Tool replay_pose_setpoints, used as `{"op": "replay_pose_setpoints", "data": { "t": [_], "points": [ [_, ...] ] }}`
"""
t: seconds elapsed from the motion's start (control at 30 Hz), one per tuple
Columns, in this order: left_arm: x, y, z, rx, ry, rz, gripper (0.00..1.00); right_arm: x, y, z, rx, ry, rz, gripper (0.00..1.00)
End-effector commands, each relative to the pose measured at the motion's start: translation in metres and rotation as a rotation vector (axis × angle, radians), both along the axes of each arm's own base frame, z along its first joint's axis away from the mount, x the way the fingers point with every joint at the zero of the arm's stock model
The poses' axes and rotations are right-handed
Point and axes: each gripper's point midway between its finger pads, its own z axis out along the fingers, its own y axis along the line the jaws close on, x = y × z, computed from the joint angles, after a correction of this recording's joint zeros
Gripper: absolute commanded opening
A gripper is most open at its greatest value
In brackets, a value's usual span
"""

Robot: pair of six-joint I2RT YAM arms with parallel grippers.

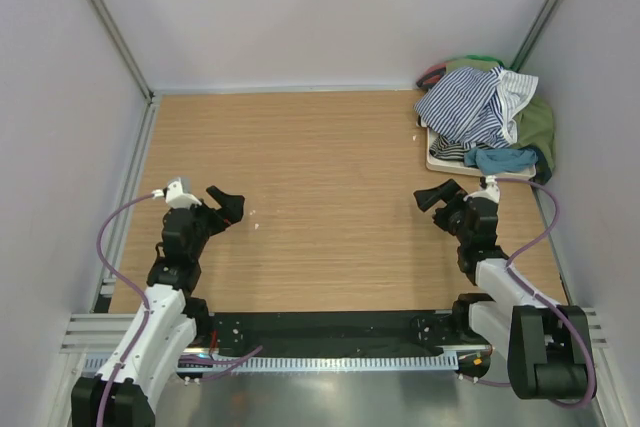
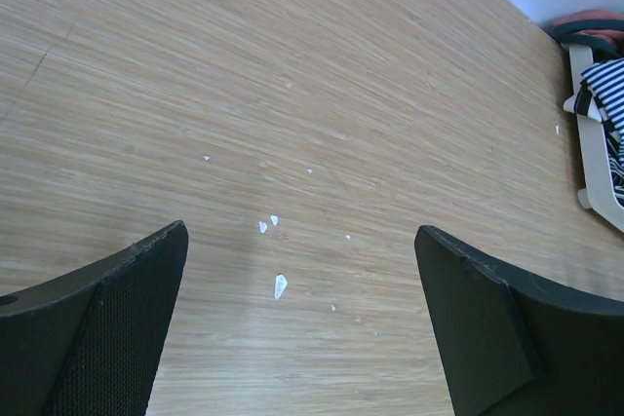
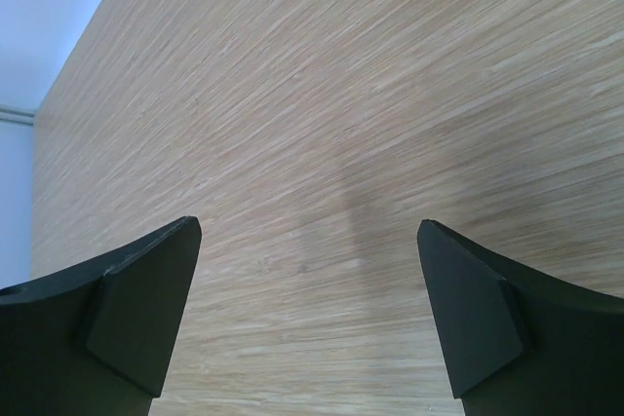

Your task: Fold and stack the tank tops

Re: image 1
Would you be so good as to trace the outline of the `blue white striped tank top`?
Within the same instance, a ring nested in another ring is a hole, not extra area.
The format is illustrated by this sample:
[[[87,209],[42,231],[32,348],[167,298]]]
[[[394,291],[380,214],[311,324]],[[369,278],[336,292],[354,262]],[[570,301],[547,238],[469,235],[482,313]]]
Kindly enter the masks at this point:
[[[446,74],[414,106],[443,140],[472,148],[507,148],[518,141],[515,117],[536,93],[539,78],[496,66],[463,66]]]

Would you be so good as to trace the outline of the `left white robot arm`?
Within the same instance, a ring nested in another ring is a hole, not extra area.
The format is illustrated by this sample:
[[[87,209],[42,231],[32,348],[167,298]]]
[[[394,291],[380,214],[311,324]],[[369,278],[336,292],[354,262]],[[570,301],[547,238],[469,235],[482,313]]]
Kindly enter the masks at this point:
[[[141,303],[109,360],[93,377],[76,381],[72,425],[155,425],[162,390],[183,351],[210,339],[207,303],[193,295],[201,275],[199,259],[211,237],[242,220],[245,198],[215,186],[206,192],[215,207],[194,196],[179,178],[147,194],[168,207],[147,286],[140,288],[119,271],[113,273]]]

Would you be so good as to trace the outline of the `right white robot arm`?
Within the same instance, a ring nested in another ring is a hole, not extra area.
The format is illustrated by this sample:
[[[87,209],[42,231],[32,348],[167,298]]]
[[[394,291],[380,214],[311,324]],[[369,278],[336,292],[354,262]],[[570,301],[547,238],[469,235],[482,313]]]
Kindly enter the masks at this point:
[[[458,299],[452,334],[464,343],[482,337],[503,355],[504,384],[517,397],[584,407],[597,390],[587,314],[542,293],[498,245],[501,182],[483,177],[469,193],[449,179],[414,193],[418,208],[433,209],[434,224],[458,240],[458,267],[481,290]]]

